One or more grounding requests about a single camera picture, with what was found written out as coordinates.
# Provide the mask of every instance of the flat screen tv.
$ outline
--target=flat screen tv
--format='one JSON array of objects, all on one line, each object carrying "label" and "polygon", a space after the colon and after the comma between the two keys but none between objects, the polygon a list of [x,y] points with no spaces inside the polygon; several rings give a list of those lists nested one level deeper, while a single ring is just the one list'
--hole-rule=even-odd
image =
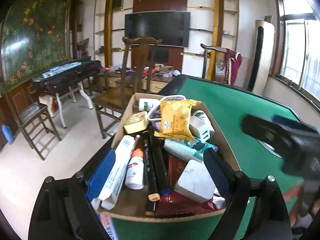
[{"label": "flat screen tv", "polygon": [[125,15],[125,36],[162,39],[161,45],[188,47],[190,12],[153,11]]}]

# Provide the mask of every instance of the black marker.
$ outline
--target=black marker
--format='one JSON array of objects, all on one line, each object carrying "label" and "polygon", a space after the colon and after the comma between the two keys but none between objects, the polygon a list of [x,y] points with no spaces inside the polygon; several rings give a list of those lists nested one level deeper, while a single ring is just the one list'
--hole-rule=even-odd
[{"label": "black marker", "polygon": [[144,174],[145,174],[145,181],[148,188],[148,199],[150,201],[157,201],[160,199],[160,194],[158,193],[158,189],[157,189],[155,168],[153,167],[153,160],[152,160],[152,155],[149,147],[148,131],[144,131],[142,133],[142,140],[143,140],[142,143],[143,143],[143,149],[144,149],[144,156],[143,156]]},{"label": "black marker", "polygon": [[160,148],[160,143],[158,138],[154,137],[154,129],[152,126],[148,127],[149,137],[151,143],[151,154],[153,158],[153,163],[155,165],[157,185],[161,196],[168,196],[171,194],[170,184],[167,177],[167,169],[164,165],[164,160],[162,156],[162,151]]}]

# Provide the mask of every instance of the white table leg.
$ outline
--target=white table leg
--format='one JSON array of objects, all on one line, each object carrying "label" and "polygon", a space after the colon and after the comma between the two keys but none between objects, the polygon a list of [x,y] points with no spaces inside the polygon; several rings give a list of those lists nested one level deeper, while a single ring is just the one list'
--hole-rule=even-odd
[{"label": "white table leg", "polygon": [[84,92],[82,83],[78,82],[78,86],[79,86],[80,95],[83,96],[87,100],[88,105],[89,105],[89,109],[92,109],[93,104],[92,104],[91,98]]},{"label": "white table leg", "polygon": [[53,104],[53,98],[52,96],[49,96],[48,112],[51,118],[54,118],[53,111],[52,111],[52,104]]},{"label": "white table leg", "polygon": [[74,92],[73,92],[73,89],[72,89],[71,87],[69,87],[69,91],[70,91],[70,94],[71,94],[71,96],[72,96],[73,102],[76,103],[76,102],[77,102],[76,96],[75,96],[75,94],[74,94]]},{"label": "white table leg", "polygon": [[59,97],[59,93],[56,93],[56,98],[57,98],[57,102],[58,102],[58,106],[59,106],[59,114],[60,114],[62,126],[63,126],[63,128],[67,128],[66,123],[64,122],[64,119],[63,119],[63,115],[62,115],[62,104],[61,104],[61,100]]}]

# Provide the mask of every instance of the floral wall mural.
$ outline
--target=floral wall mural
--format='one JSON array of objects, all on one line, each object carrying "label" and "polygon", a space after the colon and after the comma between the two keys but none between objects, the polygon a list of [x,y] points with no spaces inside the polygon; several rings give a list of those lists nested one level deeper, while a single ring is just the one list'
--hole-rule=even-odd
[{"label": "floral wall mural", "polygon": [[68,0],[16,0],[12,5],[2,26],[2,72],[7,89],[68,61],[68,5]]}]

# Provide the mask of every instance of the pink cloth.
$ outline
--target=pink cloth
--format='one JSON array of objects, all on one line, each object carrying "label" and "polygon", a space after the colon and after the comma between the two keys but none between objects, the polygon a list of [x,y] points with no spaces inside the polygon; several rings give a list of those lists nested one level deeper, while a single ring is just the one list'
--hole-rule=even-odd
[{"label": "pink cloth", "polygon": [[241,60],[242,58],[240,53],[234,52],[231,49],[227,49],[227,53],[225,55],[225,62],[226,62],[225,84],[233,85],[236,82],[238,69],[241,65]]}]

